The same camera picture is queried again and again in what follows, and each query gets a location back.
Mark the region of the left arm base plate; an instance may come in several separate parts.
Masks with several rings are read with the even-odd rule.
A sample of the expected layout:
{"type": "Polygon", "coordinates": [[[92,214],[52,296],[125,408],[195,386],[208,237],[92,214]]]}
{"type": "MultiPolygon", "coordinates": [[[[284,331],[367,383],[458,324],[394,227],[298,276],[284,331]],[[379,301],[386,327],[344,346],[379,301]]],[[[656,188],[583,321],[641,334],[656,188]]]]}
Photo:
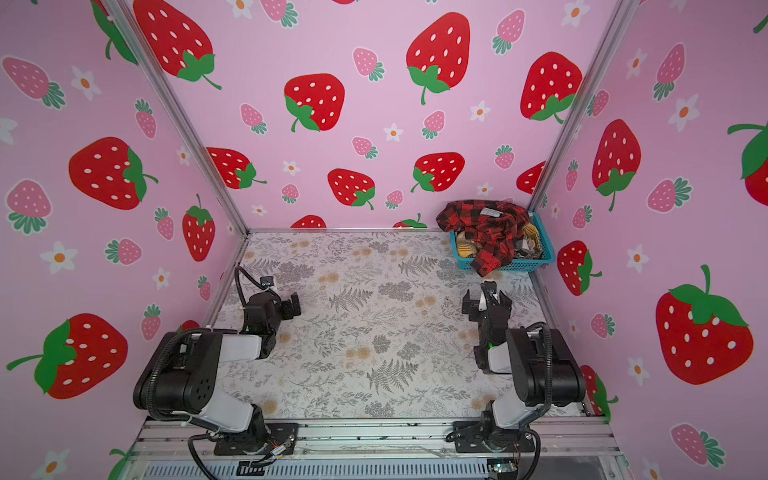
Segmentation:
{"type": "Polygon", "coordinates": [[[215,456],[263,457],[274,450],[278,456],[292,455],[300,425],[293,422],[267,422],[240,433],[225,433],[216,441],[215,456]]]}

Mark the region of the red black plaid shirt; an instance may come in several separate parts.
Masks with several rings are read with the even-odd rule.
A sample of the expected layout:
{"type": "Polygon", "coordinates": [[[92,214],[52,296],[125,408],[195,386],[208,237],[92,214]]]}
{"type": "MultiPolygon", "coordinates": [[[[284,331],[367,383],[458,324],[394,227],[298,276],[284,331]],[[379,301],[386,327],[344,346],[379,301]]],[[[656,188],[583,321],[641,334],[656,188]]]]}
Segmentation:
{"type": "Polygon", "coordinates": [[[479,246],[470,266],[485,277],[512,263],[515,243],[524,237],[530,217],[524,207],[512,202],[475,199],[447,203],[436,222],[442,231],[463,232],[479,246]]]}

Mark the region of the right corner aluminium post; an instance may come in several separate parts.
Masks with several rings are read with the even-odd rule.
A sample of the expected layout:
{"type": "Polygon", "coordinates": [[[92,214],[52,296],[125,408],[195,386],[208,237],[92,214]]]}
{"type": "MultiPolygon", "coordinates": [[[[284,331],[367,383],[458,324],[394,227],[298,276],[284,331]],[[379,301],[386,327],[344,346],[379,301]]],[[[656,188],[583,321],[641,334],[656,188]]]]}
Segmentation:
{"type": "Polygon", "coordinates": [[[567,155],[577,128],[583,121],[589,100],[601,85],[608,67],[618,48],[622,45],[639,5],[640,1],[638,0],[622,0],[616,3],[612,16],[609,18],[606,29],[597,43],[589,67],[584,74],[579,92],[569,108],[568,116],[556,137],[550,156],[545,162],[542,175],[528,205],[531,211],[536,212],[543,206],[544,196],[553,182],[560,164],[567,155]]]}

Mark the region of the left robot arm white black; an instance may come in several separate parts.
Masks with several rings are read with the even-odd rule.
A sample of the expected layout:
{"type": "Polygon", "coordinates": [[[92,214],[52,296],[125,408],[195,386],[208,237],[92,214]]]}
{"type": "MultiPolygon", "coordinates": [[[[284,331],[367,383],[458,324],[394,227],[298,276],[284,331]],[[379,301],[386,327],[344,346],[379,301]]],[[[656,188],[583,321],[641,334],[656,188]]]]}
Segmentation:
{"type": "Polygon", "coordinates": [[[218,455],[255,454],[297,429],[285,424],[272,431],[261,407],[217,386],[217,373],[223,363],[267,359],[281,323],[301,314],[299,296],[283,300],[267,290],[251,296],[243,313],[240,331],[208,327],[166,334],[133,391],[134,405],[151,418],[206,429],[218,455]]]}

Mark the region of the yellow plaid shirt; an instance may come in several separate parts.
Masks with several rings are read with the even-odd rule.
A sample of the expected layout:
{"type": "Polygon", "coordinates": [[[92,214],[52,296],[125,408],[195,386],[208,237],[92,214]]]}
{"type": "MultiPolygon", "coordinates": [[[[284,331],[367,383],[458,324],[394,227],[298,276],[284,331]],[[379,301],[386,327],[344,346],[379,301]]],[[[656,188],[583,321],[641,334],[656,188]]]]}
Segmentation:
{"type": "MultiPolygon", "coordinates": [[[[474,258],[481,250],[481,246],[466,238],[463,231],[455,235],[456,251],[461,258],[474,258]]],[[[527,223],[523,227],[523,237],[515,241],[516,259],[540,260],[544,256],[544,247],[538,229],[527,223]]]]}

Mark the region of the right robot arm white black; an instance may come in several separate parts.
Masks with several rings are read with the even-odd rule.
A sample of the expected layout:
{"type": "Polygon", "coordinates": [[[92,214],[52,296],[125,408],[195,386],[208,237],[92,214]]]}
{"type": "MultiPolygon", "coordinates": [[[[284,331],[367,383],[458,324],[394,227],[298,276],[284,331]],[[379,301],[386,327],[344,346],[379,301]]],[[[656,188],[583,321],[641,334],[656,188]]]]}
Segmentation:
{"type": "Polygon", "coordinates": [[[495,282],[483,282],[478,299],[465,294],[462,313],[477,324],[476,366],[487,375],[509,376],[513,389],[490,401],[476,422],[454,423],[446,441],[460,452],[505,451],[528,440],[537,445],[534,421],[586,395],[562,334],[545,322],[510,327],[512,300],[495,282]]]}

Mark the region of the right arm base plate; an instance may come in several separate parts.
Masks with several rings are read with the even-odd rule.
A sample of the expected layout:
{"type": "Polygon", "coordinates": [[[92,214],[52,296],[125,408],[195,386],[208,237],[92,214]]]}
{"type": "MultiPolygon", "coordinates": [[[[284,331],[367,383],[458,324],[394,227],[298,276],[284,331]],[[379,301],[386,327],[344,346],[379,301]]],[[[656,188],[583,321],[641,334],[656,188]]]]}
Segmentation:
{"type": "Polygon", "coordinates": [[[497,428],[493,422],[455,421],[446,441],[459,453],[533,453],[536,444],[530,434],[497,428]]]}

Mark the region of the left corner aluminium post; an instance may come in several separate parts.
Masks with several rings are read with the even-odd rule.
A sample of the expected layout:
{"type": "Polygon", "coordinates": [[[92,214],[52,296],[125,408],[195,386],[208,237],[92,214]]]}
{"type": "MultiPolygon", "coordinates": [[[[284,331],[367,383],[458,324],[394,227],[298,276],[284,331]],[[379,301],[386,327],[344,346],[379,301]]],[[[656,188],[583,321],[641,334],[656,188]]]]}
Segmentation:
{"type": "Polygon", "coordinates": [[[249,227],[246,225],[243,216],[228,193],[227,187],[220,178],[210,155],[190,122],[178,96],[168,83],[166,72],[161,68],[152,53],[149,43],[142,34],[138,22],[135,20],[131,3],[129,1],[106,0],[104,4],[107,11],[113,16],[116,27],[122,34],[128,47],[134,53],[139,66],[153,87],[184,145],[194,157],[237,234],[241,238],[247,238],[249,227]]]}

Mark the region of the corner aluminium post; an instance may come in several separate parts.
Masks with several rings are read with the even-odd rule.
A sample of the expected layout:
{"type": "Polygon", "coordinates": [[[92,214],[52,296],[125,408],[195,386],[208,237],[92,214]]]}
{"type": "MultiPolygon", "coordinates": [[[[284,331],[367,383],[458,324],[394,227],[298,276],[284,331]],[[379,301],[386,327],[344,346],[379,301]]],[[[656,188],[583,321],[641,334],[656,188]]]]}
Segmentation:
{"type": "Polygon", "coordinates": [[[528,205],[531,211],[536,212],[543,206],[544,196],[553,182],[560,164],[567,155],[577,128],[583,121],[589,100],[601,85],[608,67],[618,48],[622,45],[639,5],[640,1],[638,0],[622,0],[616,3],[612,16],[609,18],[606,29],[597,43],[589,67],[584,74],[579,92],[569,108],[568,116],[556,137],[550,156],[545,162],[542,175],[528,205]]]}
{"type": "Polygon", "coordinates": [[[190,122],[178,96],[168,83],[166,72],[161,68],[152,53],[149,43],[142,34],[138,22],[135,20],[131,3],[129,1],[106,0],[104,4],[107,11],[113,16],[116,27],[122,34],[128,47],[134,53],[139,66],[153,87],[184,145],[194,157],[237,234],[241,238],[247,238],[249,227],[246,225],[243,216],[228,193],[227,187],[220,178],[210,155],[190,122]]]}

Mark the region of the teal plastic basket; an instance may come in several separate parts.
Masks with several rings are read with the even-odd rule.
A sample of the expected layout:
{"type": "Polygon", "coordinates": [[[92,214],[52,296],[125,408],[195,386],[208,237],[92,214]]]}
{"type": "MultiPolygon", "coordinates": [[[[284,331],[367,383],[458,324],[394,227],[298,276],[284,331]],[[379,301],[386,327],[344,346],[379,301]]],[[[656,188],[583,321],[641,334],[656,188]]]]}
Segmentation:
{"type": "MultiPolygon", "coordinates": [[[[555,261],[556,254],[554,253],[549,236],[544,229],[543,223],[539,216],[532,211],[528,212],[531,224],[537,229],[539,234],[539,240],[541,244],[541,255],[539,258],[522,258],[519,254],[522,252],[521,248],[516,248],[514,259],[507,265],[500,266],[497,271],[510,271],[510,272],[524,272],[530,273],[538,268],[549,265],[555,261]]],[[[452,249],[453,257],[457,262],[457,266],[460,270],[473,271],[472,262],[473,258],[461,257],[458,252],[457,234],[455,232],[450,233],[450,246],[452,249]]]]}

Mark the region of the aluminium rail frame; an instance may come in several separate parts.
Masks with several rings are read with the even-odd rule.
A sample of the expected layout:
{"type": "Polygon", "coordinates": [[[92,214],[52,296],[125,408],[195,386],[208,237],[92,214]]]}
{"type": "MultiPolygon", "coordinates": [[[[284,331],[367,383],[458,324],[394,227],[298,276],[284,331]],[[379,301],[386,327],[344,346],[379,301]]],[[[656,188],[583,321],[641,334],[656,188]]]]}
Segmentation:
{"type": "Polygon", "coordinates": [[[505,452],[446,442],[450,418],[299,419],[293,451],[259,468],[258,455],[197,452],[217,479],[629,479],[610,427],[596,417],[545,417],[533,428],[541,452],[525,442],[505,452]]]}

